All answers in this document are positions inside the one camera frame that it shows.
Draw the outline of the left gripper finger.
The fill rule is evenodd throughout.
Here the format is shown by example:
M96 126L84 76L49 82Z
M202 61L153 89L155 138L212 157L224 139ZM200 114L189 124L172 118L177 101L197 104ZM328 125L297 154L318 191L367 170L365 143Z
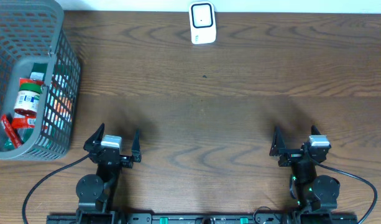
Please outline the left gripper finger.
M83 149L87 152L98 152L104 135L105 124L99 128L85 141Z
M141 162L142 160L142 154L140 152L140 141L139 141L139 135L140 132L137 129L135 131L133 143L132 143L132 148L131 148L131 153L132 153L132 158L134 162Z

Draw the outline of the green lid seasoning jar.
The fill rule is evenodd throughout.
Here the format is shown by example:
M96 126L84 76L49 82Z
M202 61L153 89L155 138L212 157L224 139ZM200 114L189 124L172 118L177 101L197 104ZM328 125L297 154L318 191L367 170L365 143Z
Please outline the green lid seasoning jar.
M14 111L23 116L36 116L42 89L35 83L23 83L19 87Z

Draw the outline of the red snack bag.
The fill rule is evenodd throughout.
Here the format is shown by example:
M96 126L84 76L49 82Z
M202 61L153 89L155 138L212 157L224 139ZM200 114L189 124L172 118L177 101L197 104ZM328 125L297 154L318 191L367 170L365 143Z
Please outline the red snack bag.
M19 87L23 83L35 83L37 85L40 85L41 89L42 89L42 85L44 84L43 81L35 81L35 80L31 80L29 78L20 78L19 79ZM35 120L36 120L36 116L23 116L23 115L14 113L14 119L12 122L12 127L14 129L35 128Z

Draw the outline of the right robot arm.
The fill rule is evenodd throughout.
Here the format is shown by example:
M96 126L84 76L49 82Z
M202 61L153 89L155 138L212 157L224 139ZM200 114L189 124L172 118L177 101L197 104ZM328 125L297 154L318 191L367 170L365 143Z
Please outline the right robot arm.
M297 149L287 148L279 127L275 127L269 155L279 158L280 167L291 168L290 194L298 201L297 208L282 215L281 223L334 223L332 210L337 208L340 183L316 172L330 148L329 140L316 126L311 127L308 140Z

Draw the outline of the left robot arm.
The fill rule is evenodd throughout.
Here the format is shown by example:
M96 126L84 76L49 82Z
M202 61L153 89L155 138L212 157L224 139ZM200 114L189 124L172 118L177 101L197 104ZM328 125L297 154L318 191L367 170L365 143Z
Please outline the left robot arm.
M131 169L135 162L142 160L139 131L134 134L130 156L121 154L121 143L121 137L104 134L104 124L85 141L84 150L97 170L95 174L83 176L76 185L79 202L75 223L127 222L125 214L111 207L122 169Z

